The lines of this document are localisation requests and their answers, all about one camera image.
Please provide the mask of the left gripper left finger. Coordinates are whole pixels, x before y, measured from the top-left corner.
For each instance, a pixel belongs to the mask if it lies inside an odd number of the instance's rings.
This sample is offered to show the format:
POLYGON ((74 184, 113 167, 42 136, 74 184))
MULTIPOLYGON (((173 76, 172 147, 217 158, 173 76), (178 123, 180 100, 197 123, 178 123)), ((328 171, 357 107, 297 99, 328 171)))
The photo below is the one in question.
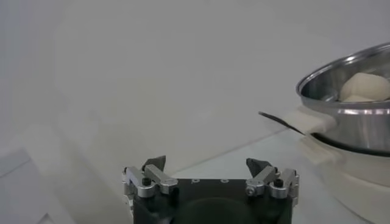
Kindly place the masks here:
POLYGON ((149 158, 139 169, 135 166, 125 167, 122 172, 124 195, 129 198, 151 198, 157 192, 170 195, 178 186, 178 179, 164 173, 166 156, 149 158))

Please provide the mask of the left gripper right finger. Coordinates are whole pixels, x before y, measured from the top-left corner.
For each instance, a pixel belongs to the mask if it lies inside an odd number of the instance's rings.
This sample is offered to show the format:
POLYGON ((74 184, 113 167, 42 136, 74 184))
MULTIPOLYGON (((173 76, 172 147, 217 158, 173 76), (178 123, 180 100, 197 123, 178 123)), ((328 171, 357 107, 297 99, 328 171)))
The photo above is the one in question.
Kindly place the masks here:
POLYGON ((268 190, 272 198, 298 198, 299 175, 294 169, 280 171, 267 161, 246 159, 252 175, 245 182, 245 192, 249 197, 261 196, 268 190))

